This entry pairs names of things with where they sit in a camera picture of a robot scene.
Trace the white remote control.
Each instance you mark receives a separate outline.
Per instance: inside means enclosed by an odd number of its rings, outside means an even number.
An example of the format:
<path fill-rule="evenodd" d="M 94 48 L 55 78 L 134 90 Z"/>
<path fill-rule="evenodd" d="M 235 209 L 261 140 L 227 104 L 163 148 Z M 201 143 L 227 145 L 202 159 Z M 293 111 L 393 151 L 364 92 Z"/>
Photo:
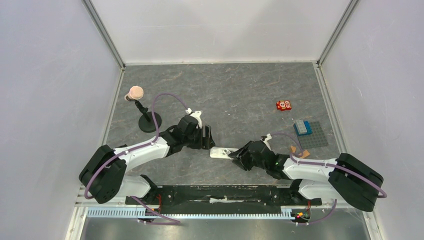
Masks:
<path fill-rule="evenodd" d="M 210 153 L 209 156 L 213 159 L 226 159 L 226 160 L 231 160 L 232 158 L 228 155 L 225 155 L 223 153 L 223 150 L 228 149 L 231 151 L 231 153 L 237 151 L 237 148 L 225 148 L 225 147 L 213 147 L 210 149 Z"/>

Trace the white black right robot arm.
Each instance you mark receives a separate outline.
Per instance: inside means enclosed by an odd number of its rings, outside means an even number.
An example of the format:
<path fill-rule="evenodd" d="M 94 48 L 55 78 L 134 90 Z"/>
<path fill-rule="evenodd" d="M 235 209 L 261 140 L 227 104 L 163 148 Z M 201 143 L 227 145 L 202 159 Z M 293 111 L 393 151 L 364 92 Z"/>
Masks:
<path fill-rule="evenodd" d="M 292 153 L 275 153 L 259 140 L 249 141 L 228 156 L 245 171 L 256 167 L 277 180 L 291 180 L 288 196 L 295 204 L 307 199 L 334 199 L 372 212 L 376 201 L 388 196 L 382 189 L 382 175 L 349 153 L 324 160 L 302 159 Z"/>

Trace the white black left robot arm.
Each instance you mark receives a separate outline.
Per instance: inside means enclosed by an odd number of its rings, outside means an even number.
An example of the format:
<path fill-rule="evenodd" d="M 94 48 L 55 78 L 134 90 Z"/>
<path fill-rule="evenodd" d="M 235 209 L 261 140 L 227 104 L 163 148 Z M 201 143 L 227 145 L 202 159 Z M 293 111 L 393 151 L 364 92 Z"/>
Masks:
<path fill-rule="evenodd" d="M 130 196 L 138 197 L 144 204 L 152 204 L 157 198 L 156 189 L 146 177 L 128 175 L 132 169 L 169 157 L 184 147 L 210 150 L 214 146 L 211 126 L 203 124 L 196 111 L 147 141 L 118 148 L 107 144 L 100 146 L 78 179 L 85 186 L 85 198 L 94 199 L 98 204 Z"/>

